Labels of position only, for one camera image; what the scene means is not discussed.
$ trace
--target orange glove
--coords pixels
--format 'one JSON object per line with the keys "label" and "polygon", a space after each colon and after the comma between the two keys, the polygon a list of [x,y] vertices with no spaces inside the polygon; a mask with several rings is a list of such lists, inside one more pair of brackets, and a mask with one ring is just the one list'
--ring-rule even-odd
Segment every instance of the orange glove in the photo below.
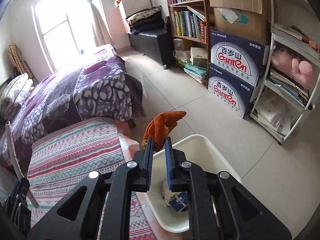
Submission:
{"label": "orange glove", "polygon": [[147,146],[148,137],[151,136],[154,140],[154,151],[158,152],[164,146],[165,138],[175,128],[180,119],[187,114],[185,111],[163,112],[158,114],[147,126],[141,145]]}

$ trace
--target stuffed animal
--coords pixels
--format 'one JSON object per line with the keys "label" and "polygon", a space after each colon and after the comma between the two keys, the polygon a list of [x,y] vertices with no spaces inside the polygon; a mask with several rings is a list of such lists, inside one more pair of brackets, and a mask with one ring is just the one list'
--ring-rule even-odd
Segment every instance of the stuffed animal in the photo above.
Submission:
{"label": "stuffed animal", "polygon": [[305,89],[312,88],[315,71],[309,62],[294,58],[286,47],[276,49],[271,61],[275,68],[291,76]]}
{"label": "stuffed animal", "polygon": [[158,114],[147,126],[141,145],[147,146],[148,137],[154,140],[154,151],[158,152],[164,146],[165,138],[178,125],[177,121],[187,113],[185,111],[163,112]]}

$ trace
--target plastic basin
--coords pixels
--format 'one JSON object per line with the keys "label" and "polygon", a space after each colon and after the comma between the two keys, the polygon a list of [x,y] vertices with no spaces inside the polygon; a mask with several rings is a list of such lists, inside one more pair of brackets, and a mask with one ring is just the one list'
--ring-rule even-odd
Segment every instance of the plastic basin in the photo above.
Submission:
{"label": "plastic basin", "polygon": [[[238,173],[207,137],[199,134],[190,135],[173,144],[172,147],[183,151],[188,161],[199,165],[204,171],[216,174],[220,171],[228,171],[241,183]],[[173,233],[187,231],[189,229],[188,212],[177,213],[163,200],[161,189],[164,180],[167,180],[167,171],[165,154],[162,150],[153,155],[151,187],[146,198],[162,228]]]}

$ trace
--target pink striped fabric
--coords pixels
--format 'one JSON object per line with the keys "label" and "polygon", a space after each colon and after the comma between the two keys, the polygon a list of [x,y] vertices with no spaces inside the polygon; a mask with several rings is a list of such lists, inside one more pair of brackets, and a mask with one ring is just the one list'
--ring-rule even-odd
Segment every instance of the pink striped fabric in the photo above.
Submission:
{"label": "pink striped fabric", "polygon": [[[104,174],[122,163],[124,158],[112,119],[92,118],[36,141],[32,145],[28,179],[39,208],[28,202],[31,226],[90,171]],[[156,239],[135,193],[131,198],[130,239]]]}

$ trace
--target wooden bookshelf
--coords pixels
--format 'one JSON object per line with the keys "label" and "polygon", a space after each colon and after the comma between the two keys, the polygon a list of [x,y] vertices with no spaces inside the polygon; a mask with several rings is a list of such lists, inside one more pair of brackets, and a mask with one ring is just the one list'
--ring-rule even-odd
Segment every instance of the wooden bookshelf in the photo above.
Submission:
{"label": "wooden bookshelf", "polygon": [[207,33],[206,33],[207,42],[206,41],[202,41],[202,40],[198,40],[198,39],[192,38],[192,37],[179,36],[179,35],[174,35],[174,34],[172,34],[172,39],[181,38],[181,39],[186,39],[186,40],[190,40],[190,41],[205,45],[205,48],[207,49],[207,53],[208,53],[208,64],[207,64],[207,79],[204,81],[203,85],[208,87],[209,62],[210,62],[210,58],[211,58],[209,0],[191,0],[191,1],[185,1],[185,2],[180,2],[180,3],[174,3],[174,4],[170,4],[170,0],[167,0],[167,6],[168,6],[168,10],[169,10],[169,17],[170,17],[170,22],[171,23],[173,23],[175,21],[173,21],[173,19],[172,19],[172,15],[170,13],[170,9],[173,8],[173,7],[178,7],[178,6],[182,6],[182,5],[203,5],[204,6],[204,14],[205,14],[206,26],[207,26]]}

